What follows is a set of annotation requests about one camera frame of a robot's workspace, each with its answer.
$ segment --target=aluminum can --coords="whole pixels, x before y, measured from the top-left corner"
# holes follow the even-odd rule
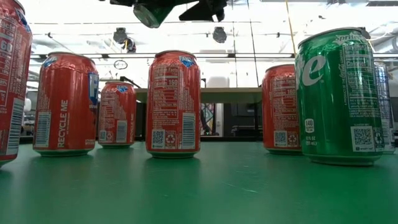
[[[373,53],[361,30],[329,30],[298,45],[300,142],[313,162],[371,166],[384,150]]]
[[[18,1],[0,0],[0,167],[17,157],[32,31]]]
[[[384,151],[385,154],[393,154],[395,148],[394,122],[392,119],[390,89],[388,82],[387,66],[384,62],[374,63],[374,74],[379,93],[379,104],[381,113],[381,123],[383,127]]]
[[[94,149],[98,72],[90,58],[53,52],[40,69],[33,149],[42,156],[78,156]]]
[[[150,66],[146,147],[163,158],[200,150],[200,69],[191,53],[161,52]]]
[[[101,91],[98,143],[103,147],[134,144],[137,96],[132,84],[107,82]]]
[[[301,154],[294,65],[268,68],[262,81],[264,147],[272,154]]]

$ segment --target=green soda can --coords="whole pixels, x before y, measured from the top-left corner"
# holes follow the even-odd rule
[[[295,72],[303,154],[324,164],[373,165],[384,140],[373,54],[361,30],[302,41]]]

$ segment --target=sprite logo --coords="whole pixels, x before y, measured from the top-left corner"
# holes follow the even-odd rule
[[[322,55],[314,56],[306,63],[303,61],[302,55],[298,56],[296,67],[298,70],[298,74],[301,75],[303,84],[305,86],[316,84],[316,82],[322,78],[323,74],[319,75],[314,79],[312,79],[310,75],[313,72],[321,70],[323,66],[325,66],[325,64],[326,64],[326,58]]]

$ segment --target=green table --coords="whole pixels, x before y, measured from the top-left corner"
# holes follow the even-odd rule
[[[0,223],[398,223],[398,155],[337,167],[259,142],[201,147],[194,159],[162,160],[143,142],[64,158],[22,145],[0,171]]]

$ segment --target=red soda can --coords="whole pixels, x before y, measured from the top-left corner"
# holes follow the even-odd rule
[[[78,156],[94,149],[98,72],[90,58],[53,52],[40,69],[33,149]]]
[[[18,1],[0,0],[0,167],[17,157],[32,31]]]
[[[155,55],[149,68],[147,151],[154,157],[188,158],[200,150],[200,69],[188,52]]]
[[[132,84],[107,82],[101,91],[98,143],[103,147],[134,144],[137,96]]]
[[[294,65],[268,68],[262,81],[262,133],[272,154],[301,154]]]

